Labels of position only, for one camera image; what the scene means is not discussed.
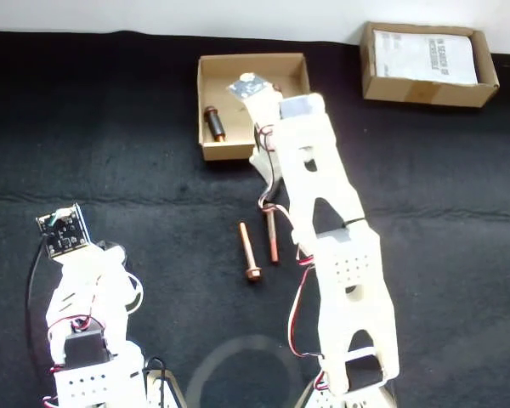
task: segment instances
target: white wall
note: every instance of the white wall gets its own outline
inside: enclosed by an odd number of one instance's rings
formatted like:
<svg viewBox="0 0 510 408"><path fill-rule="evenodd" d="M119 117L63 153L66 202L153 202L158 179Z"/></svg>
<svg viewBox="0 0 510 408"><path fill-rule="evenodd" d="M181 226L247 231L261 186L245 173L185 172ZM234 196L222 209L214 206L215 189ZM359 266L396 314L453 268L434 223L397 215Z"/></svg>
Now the white wall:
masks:
<svg viewBox="0 0 510 408"><path fill-rule="evenodd" d="M0 0L0 30L11 31L357 43L367 20L471 26L492 52L510 53L510 0Z"/></svg>

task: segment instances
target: paper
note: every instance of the paper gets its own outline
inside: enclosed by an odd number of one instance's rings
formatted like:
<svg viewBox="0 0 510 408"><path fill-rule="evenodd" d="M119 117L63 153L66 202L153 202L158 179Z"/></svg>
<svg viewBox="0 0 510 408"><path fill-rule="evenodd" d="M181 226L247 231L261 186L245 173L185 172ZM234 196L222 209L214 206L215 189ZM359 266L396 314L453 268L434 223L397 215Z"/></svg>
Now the paper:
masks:
<svg viewBox="0 0 510 408"><path fill-rule="evenodd" d="M462 85L478 83L470 38L374 31L376 75Z"/></svg>

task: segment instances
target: bolt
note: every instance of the bolt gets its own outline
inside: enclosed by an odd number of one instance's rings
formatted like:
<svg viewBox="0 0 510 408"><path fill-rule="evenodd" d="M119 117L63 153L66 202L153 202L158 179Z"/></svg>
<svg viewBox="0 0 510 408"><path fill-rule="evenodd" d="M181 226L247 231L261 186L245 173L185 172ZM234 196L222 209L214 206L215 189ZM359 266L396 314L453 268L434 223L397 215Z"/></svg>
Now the bolt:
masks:
<svg viewBox="0 0 510 408"><path fill-rule="evenodd" d="M249 241L249 236L247 235L247 228L245 223L240 223L240 236L241 242L244 246L244 252L246 253L247 279L251 282L258 281L259 279L261 279L261 269L255 264L252 243Z"/></svg>
<svg viewBox="0 0 510 408"><path fill-rule="evenodd" d="M280 262L280 256L278 255L278 241L275 233L274 208L266 211L266 225L269 231L270 258L273 263L277 263Z"/></svg>

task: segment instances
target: circular mark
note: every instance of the circular mark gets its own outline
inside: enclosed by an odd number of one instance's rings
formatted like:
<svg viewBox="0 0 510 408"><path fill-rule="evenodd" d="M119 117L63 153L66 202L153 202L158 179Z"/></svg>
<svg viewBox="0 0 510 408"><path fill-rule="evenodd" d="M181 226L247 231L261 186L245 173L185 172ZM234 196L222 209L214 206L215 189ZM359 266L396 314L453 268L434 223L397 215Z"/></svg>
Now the circular mark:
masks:
<svg viewBox="0 0 510 408"><path fill-rule="evenodd" d="M185 393L187 406L189 408L200 408L204 384L212 373L229 357L245 350L266 351L281 361L289 375L289 395L283 406L284 408L294 406L303 389L297 360L289 352L288 348L282 347L270 337L258 334L233 338L218 346L202 361L202 364L198 366L195 374L193 374L189 381L189 386Z"/></svg>

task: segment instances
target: wire bundle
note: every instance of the wire bundle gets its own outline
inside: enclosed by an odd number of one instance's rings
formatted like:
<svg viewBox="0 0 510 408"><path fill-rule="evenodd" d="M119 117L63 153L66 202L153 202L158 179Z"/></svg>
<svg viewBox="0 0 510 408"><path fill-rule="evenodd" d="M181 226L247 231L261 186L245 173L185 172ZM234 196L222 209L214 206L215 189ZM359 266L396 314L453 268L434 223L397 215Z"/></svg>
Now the wire bundle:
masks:
<svg viewBox="0 0 510 408"><path fill-rule="evenodd" d="M266 151L266 154L269 159L270 164L270 171L272 174L272 179L270 181L270 184L267 185L266 189L264 189L263 194L258 198L258 206L259 208L264 212L270 212L278 210L280 211L289 221L289 223L292 225L292 220L289 212L280 204L275 204L273 202L269 201L269 198L275 193L276 189L276 181L275 181L275 170L274 170L274 164L272 162L272 156L270 155L270 152L272 150L269 149L268 145L268 137L272 135L273 132L273 125L267 125L263 126L258 130L257 134L257 142L259 147L263 148L264 151ZM318 357L323 358L322 353L301 353L297 350L297 347L295 345L295 324L297 322L298 317L298 306L300 304L300 299L302 296L302 292L304 289L304 286L306 284L306 280L308 278L308 274L310 270L315 269L314 265L314 255L309 255L306 258L300 258L300 247L297 248L297 263L299 266L305 266L306 269L303 272L302 279L300 280L300 284L298 285L297 294L295 298L293 299L291 312L289 313L289 319L287 320L287 341L289 343L289 349L293 354L295 354L297 357L303 358L303 357ZM328 386L323 383L323 376L325 373L321 370L318 376L314 380L314 388L321 391L323 389L328 389Z"/></svg>

